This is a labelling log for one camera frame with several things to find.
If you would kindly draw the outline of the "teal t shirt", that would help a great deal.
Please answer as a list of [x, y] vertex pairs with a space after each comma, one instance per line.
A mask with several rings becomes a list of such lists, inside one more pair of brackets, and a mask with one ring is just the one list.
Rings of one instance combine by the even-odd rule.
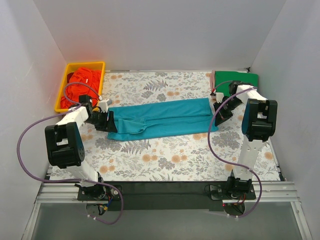
[[208, 98], [111, 107], [117, 133], [107, 139], [136, 141], [206, 133], [213, 112]]

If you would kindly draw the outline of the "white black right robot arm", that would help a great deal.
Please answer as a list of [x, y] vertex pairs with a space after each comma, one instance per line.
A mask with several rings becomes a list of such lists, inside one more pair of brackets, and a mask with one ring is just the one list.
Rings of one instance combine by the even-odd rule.
[[242, 81], [227, 82], [230, 96], [220, 97], [214, 91], [214, 125], [229, 120], [232, 111], [240, 104], [245, 104], [241, 124], [243, 144], [237, 164], [234, 165], [226, 181], [225, 191], [232, 199], [248, 194], [252, 187], [252, 169], [255, 166], [259, 152], [276, 130], [278, 102], [263, 97], [251, 83]]

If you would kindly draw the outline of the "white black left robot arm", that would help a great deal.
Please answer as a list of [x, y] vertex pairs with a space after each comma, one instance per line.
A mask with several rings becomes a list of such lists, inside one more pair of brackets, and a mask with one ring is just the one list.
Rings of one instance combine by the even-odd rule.
[[107, 191], [101, 184], [101, 175], [86, 161], [80, 128], [87, 123], [97, 131], [117, 133], [114, 112], [109, 109], [111, 103], [110, 99], [101, 99], [98, 110], [94, 110], [92, 98], [81, 95], [79, 103], [72, 105], [58, 123], [44, 130], [50, 165], [67, 170], [80, 181], [81, 187], [90, 187], [89, 194], [95, 200], [103, 199]]

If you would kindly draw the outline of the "folded green t shirt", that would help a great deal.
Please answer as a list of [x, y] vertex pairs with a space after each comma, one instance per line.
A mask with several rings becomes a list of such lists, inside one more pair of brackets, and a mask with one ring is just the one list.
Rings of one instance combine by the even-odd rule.
[[215, 86], [224, 83], [217, 87], [216, 92], [223, 93], [224, 96], [229, 97], [228, 81], [241, 81], [243, 83], [250, 83], [255, 87], [259, 85], [259, 76], [255, 73], [237, 72], [237, 71], [216, 71], [214, 73]]

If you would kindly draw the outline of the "folded pink t shirt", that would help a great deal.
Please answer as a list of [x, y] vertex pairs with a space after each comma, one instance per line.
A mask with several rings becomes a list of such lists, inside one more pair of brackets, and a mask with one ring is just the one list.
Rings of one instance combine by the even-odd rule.
[[211, 93], [213, 94], [216, 90], [216, 79], [215, 79], [215, 71], [213, 70], [210, 73], [210, 88], [211, 88]]

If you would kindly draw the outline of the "floral patterned table mat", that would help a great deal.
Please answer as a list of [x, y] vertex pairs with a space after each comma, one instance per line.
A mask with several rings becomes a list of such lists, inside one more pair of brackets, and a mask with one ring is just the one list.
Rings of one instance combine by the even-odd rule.
[[[102, 97], [115, 107], [205, 98], [208, 72], [107, 72]], [[225, 181], [243, 144], [244, 105], [213, 133], [136, 141], [107, 139], [90, 124], [80, 130], [85, 159], [106, 181]]]

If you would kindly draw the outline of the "orange t shirt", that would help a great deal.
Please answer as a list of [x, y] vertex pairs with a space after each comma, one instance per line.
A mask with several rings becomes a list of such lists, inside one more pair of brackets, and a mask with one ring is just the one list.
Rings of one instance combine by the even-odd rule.
[[68, 86], [66, 92], [62, 90], [62, 96], [58, 102], [60, 109], [68, 109], [72, 106], [73, 102], [70, 102], [64, 97], [66, 96], [74, 102], [79, 101], [79, 96], [88, 95], [92, 98], [92, 105], [95, 106], [98, 103], [98, 93], [100, 88], [102, 71], [92, 70], [87, 67], [80, 67], [76, 71], [67, 75], [67, 83], [76, 83]]

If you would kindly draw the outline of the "yellow plastic bin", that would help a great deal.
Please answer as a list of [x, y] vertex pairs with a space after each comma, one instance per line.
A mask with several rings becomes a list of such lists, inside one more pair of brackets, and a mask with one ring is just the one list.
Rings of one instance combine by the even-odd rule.
[[[60, 107], [58, 106], [59, 104], [59, 100], [62, 97], [62, 90], [64, 90], [66, 92], [67, 87], [77, 84], [76, 82], [74, 83], [67, 83], [67, 75], [70, 74], [71, 72], [75, 72], [78, 68], [81, 67], [85, 67], [85, 68], [89, 68], [91, 70], [101, 70], [101, 80], [100, 80], [100, 87], [99, 87], [99, 92], [97, 93], [98, 95], [98, 101], [100, 100], [99, 95], [101, 95], [102, 93], [102, 88], [103, 88], [103, 80], [104, 80], [104, 74], [105, 74], [105, 62], [103, 61], [93, 61], [93, 62], [73, 62], [73, 63], [68, 63], [65, 71], [64, 71], [64, 75], [60, 84], [60, 89], [59, 89], [59, 93], [55, 102], [55, 106], [54, 106], [54, 110], [57, 113], [63, 113], [66, 112], [68, 109], [60, 109]], [[64, 97], [66, 99], [68, 99], [70, 102], [74, 103], [74, 101], [71, 101], [66, 93], [64, 92]]]

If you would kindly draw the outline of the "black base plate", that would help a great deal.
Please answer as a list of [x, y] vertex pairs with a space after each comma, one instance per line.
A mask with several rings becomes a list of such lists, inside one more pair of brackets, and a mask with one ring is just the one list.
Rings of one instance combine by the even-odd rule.
[[241, 204], [255, 200], [251, 187], [246, 194], [226, 192], [225, 181], [111, 181], [110, 186], [78, 188], [77, 200], [94, 202], [111, 211], [200, 210], [222, 211], [223, 201]]

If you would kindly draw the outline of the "aluminium frame rail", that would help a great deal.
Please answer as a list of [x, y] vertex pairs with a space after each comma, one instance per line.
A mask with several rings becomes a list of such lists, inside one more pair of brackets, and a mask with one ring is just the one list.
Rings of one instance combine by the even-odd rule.
[[310, 240], [294, 183], [253, 184], [240, 205], [216, 182], [119, 182], [124, 201], [98, 202], [70, 183], [43, 184], [25, 240]]

